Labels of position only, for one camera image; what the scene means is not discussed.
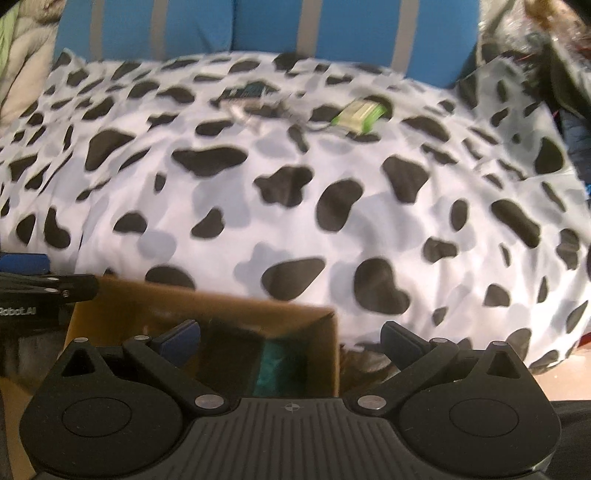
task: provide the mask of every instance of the cow print blanket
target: cow print blanket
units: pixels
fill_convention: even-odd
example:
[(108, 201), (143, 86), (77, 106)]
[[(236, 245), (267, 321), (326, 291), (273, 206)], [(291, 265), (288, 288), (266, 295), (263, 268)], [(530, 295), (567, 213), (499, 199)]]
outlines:
[[(265, 82), (322, 126), (387, 110), (354, 137), (267, 105), (258, 132), (215, 99)], [(64, 52), (0, 141), (0, 239), (58, 273), (111, 273), (333, 305), (340, 339), (384, 321), (528, 366), (589, 321), (591, 221), (548, 109), (507, 59), (438, 90), (377, 67), (232, 53), (85, 63)]]

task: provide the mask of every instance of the brown cardboard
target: brown cardboard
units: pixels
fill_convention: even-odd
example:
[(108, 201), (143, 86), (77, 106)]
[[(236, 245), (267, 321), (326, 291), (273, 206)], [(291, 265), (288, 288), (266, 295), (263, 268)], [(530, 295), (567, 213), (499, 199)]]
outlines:
[(266, 338), (308, 341), (307, 395), (337, 396), (339, 345), (335, 313), (271, 300), (253, 300), (155, 283), (99, 279), (97, 297), (76, 304), (66, 344), (87, 337), (93, 345), (120, 345), (134, 335), (157, 336), (189, 318), (218, 318)]

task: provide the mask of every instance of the metal screw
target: metal screw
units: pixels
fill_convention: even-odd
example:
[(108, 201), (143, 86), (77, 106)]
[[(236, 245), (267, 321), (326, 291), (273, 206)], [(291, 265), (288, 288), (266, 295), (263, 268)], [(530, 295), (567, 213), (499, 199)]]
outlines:
[(377, 395), (364, 395), (357, 401), (357, 405), (366, 410), (380, 410), (386, 406), (386, 400)]
[(224, 404), (224, 399), (219, 395), (207, 394), (200, 395), (195, 399), (195, 405), (205, 410), (213, 410), (219, 408)]

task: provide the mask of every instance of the green battery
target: green battery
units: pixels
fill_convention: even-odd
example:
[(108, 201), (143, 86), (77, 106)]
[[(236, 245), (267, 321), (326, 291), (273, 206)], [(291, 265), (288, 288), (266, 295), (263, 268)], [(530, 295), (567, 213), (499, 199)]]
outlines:
[(384, 106), (377, 102), (354, 100), (333, 118), (331, 124), (349, 130), (356, 135), (367, 134), (372, 131), (374, 123), (385, 112)]

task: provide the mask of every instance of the blue cushion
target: blue cushion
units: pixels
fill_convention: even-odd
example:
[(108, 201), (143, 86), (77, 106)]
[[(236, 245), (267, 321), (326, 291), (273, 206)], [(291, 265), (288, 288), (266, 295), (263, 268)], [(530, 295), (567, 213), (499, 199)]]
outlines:
[(233, 0), (68, 0), (55, 56), (166, 60), (228, 51)]
[[(234, 50), (296, 51), (301, 16), (317, 35), (304, 53), (392, 66), (439, 87), (457, 80), (478, 39), (479, 0), (235, 1)], [(303, 43), (313, 35), (304, 30)]]

